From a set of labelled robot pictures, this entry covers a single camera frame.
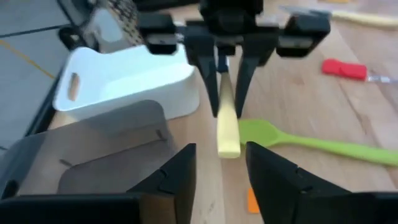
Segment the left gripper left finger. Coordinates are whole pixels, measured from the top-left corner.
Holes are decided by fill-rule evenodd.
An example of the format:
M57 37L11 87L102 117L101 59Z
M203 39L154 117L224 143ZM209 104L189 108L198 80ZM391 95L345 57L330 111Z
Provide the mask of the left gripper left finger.
M187 144L150 176L129 189L138 207L132 223L190 224L197 181L196 144Z

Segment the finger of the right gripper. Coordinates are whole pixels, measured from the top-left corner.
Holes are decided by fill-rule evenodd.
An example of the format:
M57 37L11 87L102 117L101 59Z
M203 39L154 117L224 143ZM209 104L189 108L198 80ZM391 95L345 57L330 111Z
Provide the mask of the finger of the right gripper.
M214 40L210 34L185 35L185 51L188 63L195 66L203 79L213 116L218 114L218 84L214 56Z
M257 67L264 66L277 45L276 34L249 34L241 44L243 54L239 61L236 81L235 108L237 117L243 112L251 79Z

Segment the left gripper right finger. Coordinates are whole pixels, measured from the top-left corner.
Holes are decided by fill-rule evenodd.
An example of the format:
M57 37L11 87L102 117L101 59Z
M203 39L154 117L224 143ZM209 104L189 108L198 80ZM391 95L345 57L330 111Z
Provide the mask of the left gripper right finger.
M349 192L258 143L249 141L245 148L249 181L265 223L297 223L302 197Z

